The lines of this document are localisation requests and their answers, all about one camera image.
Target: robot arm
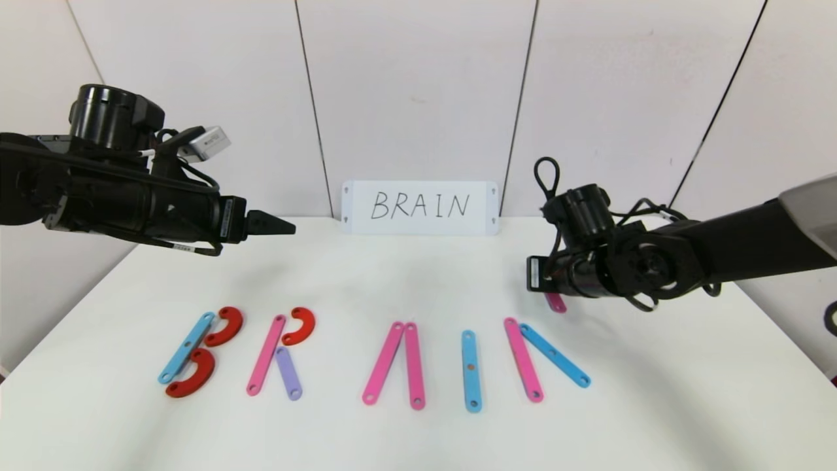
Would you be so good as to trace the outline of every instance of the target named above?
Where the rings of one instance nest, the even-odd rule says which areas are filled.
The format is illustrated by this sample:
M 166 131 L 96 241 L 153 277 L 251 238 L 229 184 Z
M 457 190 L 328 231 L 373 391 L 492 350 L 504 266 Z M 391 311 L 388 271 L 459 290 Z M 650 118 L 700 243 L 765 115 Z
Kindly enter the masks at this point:
M 0 225 L 42 220 L 47 229 L 209 256 L 251 235 L 295 232 L 263 211 L 245 213 L 246 199 L 222 196 L 190 165 L 229 146 L 220 127 L 177 132 L 162 129 L 164 117 L 143 96 L 84 85 L 70 109 L 69 135 L 0 132 Z M 175 243 L 195 241 L 212 248 Z
M 536 177 L 541 162 L 557 166 L 541 159 Z M 643 293 L 656 305 L 698 287 L 716 296 L 722 282 L 837 265 L 837 175 L 702 222 L 644 201 L 653 211 L 634 214 L 663 211 L 675 221 L 651 231 L 641 222 L 625 224 L 627 218 L 615 223 L 607 194 L 595 184 L 549 197 L 542 211 L 557 227 L 557 241 L 549 257 L 527 260 L 527 288 L 586 298 L 619 296 L 651 310 L 634 297 Z M 562 238 L 567 248 L 558 251 Z

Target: white wall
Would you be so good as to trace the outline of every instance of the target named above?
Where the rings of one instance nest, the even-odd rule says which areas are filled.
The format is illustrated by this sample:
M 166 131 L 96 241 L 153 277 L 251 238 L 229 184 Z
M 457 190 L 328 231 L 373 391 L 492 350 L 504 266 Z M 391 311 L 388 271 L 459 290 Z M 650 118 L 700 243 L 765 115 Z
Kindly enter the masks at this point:
M 503 185 L 534 7 L 299 2 L 336 214 L 350 179 Z
M 2 0 L 0 18 L 0 131 L 65 134 L 79 86 L 99 82 L 66 3 Z M 133 245 L 40 223 L 1 231 L 0 364 L 11 370 Z
M 540 214 L 545 155 L 561 191 L 596 183 L 616 210 L 671 201 L 762 2 L 540 2 L 502 214 Z
M 233 146 L 199 169 L 276 215 L 331 214 L 311 92 L 288 0 L 70 0 L 102 78 Z
M 836 24 L 833 0 L 768 2 L 677 209 L 707 219 L 837 172 Z M 739 285 L 823 372 L 837 375 L 837 338 L 823 325 L 837 300 L 837 269 Z

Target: white sign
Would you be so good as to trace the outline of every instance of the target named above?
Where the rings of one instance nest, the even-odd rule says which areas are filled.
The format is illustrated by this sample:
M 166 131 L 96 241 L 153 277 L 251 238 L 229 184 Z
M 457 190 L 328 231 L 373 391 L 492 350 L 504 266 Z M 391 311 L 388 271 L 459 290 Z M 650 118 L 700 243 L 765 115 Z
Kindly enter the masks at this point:
M 500 228 L 493 182 L 350 181 L 341 188 L 352 234 L 492 236 Z

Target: small pink piece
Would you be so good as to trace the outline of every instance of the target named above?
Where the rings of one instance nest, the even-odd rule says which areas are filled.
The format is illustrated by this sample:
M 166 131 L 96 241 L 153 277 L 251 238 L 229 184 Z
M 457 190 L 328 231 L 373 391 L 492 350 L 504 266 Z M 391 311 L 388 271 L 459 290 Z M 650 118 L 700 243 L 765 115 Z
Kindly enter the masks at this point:
M 543 401 L 541 382 L 537 380 L 535 367 L 531 363 L 529 351 L 526 349 L 526 342 L 523 341 L 520 326 L 517 325 L 517 321 L 514 318 L 506 318 L 503 321 L 503 326 L 506 327 L 506 335 L 509 337 L 511 352 L 515 356 L 517 371 L 521 374 L 526 396 L 532 402 Z
M 547 303 L 549 303 L 549 308 L 556 313 L 565 313 L 567 311 L 567 304 L 564 304 L 564 300 L 561 299 L 561 295 L 557 292 L 545 292 L 547 296 Z
M 421 373 L 421 352 L 419 350 L 419 328 L 415 323 L 404 325 L 404 343 L 407 348 L 407 383 L 410 389 L 410 406 L 416 411 L 424 409 L 424 377 Z
M 273 318 L 270 331 L 267 333 L 267 338 L 264 339 L 264 346 L 262 346 L 259 359 L 256 360 L 256 366 L 253 368 L 253 374 L 250 376 L 250 382 L 247 383 L 247 394 L 255 396 L 261 391 L 261 386 L 264 384 L 264 377 L 267 376 L 267 370 L 270 368 L 270 360 L 273 358 L 273 352 L 279 343 L 279 337 L 282 335 L 284 326 L 285 316 L 280 314 Z
M 372 368 L 372 375 L 369 376 L 367 387 L 363 390 L 363 403 L 371 406 L 377 402 L 378 395 L 381 394 L 383 382 L 387 379 L 389 367 L 393 364 L 395 352 L 398 351 L 398 346 L 401 344 L 401 336 L 404 333 L 404 324 L 400 322 L 393 323 L 389 329 L 387 339 L 383 341 L 383 348 L 381 354 L 378 355 L 375 367 Z

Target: red curved piece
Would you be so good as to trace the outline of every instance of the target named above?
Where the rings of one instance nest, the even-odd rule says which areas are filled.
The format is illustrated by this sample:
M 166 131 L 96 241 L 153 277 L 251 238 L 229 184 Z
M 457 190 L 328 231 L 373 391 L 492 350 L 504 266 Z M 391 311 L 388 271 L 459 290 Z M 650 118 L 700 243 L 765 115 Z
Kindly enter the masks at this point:
M 218 312 L 218 316 L 222 319 L 227 319 L 227 325 L 218 332 L 209 334 L 203 342 L 208 347 L 217 347 L 221 344 L 226 344 L 229 340 L 241 330 L 241 325 L 244 324 L 244 316 L 241 311 L 231 306 L 222 308 Z
M 311 335 L 311 332 L 314 332 L 314 326 L 316 325 L 314 313 L 308 309 L 294 308 L 293 311 L 290 311 L 290 316 L 294 319 L 302 321 L 302 327 L 300 327 L 300 329 L 296 332 L 289 332 L 288 334 L 282 335 L 282 344 L 289 347 L 307 339 L 308 336 Z
M 186 397 L 203 386 L 215 371 L 215 357 L 207 349 L 195 349 L 189 359 L 198 364 L 198 369 L 183 381 L 174 381 L 166 388 L 171 397 Z

